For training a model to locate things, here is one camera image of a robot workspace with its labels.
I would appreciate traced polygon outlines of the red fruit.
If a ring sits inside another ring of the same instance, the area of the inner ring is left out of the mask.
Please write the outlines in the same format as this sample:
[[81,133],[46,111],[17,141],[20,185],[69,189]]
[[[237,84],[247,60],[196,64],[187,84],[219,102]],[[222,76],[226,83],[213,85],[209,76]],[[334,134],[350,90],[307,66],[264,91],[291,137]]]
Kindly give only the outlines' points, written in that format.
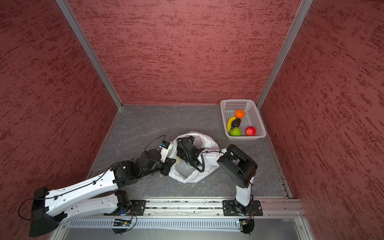
[[257,134],[257,130],[255,127],[247,127],[245,130],[245,134],[247,136],[255,136]]

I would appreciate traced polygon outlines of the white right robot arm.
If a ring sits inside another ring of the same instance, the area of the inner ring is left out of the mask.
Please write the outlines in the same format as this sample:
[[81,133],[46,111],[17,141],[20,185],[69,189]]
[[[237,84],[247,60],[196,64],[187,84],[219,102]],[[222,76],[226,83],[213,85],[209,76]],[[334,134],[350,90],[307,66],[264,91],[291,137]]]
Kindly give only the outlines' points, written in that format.
[[197,148],[193,136],[177,138],[177,156],[198,173],[208,172],[208,161],[218,165],[236,185],[235,208],[246,216],[252,208],[252,184],[257,163],[236,145],[222,150]]

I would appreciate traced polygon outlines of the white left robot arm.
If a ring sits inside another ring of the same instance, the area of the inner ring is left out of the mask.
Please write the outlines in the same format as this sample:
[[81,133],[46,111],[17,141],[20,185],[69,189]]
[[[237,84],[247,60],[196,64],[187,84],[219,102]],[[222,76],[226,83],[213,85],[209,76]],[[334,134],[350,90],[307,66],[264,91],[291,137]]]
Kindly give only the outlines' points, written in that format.
[[167,176],[175,163],[175,159],[149,150],[137,160],[114,163],[105,172],[86,181],[57,190],[37,189],[29,236],[40,237],[64,223],[93,215],[130,219],[143,215],[146,201],[129,200],[122,189],[156,173]]

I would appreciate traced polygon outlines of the white plastic bag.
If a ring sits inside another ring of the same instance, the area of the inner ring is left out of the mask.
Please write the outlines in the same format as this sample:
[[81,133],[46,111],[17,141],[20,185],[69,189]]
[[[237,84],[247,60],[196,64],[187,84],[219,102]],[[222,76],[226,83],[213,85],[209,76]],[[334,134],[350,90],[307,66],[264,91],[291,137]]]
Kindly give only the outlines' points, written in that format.
[[219,168],[219,164],[217,163],[217,161],[226,152],[226,149],[219,149],[218,144],[213,138],[203,133],[188,132],[178,137],[183,138],[189,136],[193,136],[195,138],[194,145],[198,149],[204,149],[199,158],[202,158],[204,160],[205,166],[203,168],[194,168],[188,165],[184,160],[177,157],[177,141],[172,141],[171,144],[173,145],[173,148],[169,152],[168,157],[176,159],[177,161],[182,160],[182,162],[179,165],[176,162],[171,167],[169,177],[183,184],[197,183],[203,180],[205,177],[209,176],[211,173],[213,173],[216,169]]

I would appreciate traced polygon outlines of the orange fruit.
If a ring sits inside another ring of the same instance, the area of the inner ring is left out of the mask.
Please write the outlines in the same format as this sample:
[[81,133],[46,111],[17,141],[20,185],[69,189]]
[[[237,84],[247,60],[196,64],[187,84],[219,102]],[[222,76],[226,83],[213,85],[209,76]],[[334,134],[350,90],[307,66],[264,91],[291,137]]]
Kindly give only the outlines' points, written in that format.
[[242,119],[245,116],[245,112],[243,110],[237,110],[235,112],[235,117],[238,119]]

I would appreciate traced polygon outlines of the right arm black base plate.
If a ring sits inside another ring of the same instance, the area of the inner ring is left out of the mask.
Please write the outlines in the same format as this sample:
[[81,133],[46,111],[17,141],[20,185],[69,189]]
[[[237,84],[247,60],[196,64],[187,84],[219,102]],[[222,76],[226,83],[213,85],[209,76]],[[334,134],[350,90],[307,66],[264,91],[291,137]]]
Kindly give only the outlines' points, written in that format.
[[247,206],[243,206],[235,200],[224,200],[222,204],[224,216],[263,216],[263,210],[260,201],[251,201]]

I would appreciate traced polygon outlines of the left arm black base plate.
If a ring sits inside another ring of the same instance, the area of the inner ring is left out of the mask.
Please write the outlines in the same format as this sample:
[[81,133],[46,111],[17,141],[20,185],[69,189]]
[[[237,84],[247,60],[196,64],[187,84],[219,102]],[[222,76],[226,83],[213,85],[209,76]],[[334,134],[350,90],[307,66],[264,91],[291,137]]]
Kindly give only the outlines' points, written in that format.
[[104,213],[104,216],[142,216],[146,207],[147,201],[145,200],[133,200],[117,204],[117,209],[112,213]]

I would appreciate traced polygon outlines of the dark avocado fruit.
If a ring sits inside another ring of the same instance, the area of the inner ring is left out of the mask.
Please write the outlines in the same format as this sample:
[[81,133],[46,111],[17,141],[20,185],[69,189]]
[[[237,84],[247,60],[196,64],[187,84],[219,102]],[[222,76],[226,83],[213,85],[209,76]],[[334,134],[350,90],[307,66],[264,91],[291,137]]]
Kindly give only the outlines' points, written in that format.
[[239,118],[234,118],[233,121],[231,122],[232,128],[238,128],[241,124],[241,119]]

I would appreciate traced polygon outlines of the green fruit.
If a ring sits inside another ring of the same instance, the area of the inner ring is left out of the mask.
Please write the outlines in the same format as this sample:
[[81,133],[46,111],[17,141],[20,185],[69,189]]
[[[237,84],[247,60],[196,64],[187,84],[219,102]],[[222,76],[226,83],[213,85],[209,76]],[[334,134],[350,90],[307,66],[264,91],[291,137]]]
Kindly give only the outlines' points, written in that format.
[[242,136],[242,132],[240,128],[231,128],[229,131],[229,135],[232,137],[240,137]]

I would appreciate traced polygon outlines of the yellow banana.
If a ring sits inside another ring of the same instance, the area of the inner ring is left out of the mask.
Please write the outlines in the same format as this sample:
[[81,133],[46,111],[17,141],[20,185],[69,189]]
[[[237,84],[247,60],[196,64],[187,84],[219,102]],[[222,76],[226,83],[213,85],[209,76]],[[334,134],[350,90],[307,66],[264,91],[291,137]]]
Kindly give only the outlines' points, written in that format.
[[230,132],[230,130],[231,130],[231,128],[232,128],[232,122],[234,121],[234,120],[236,120],[237,118],[236,117],[231,117],[229,120],[228,120],[228,122],[227,122],[227,132],[229,133]]

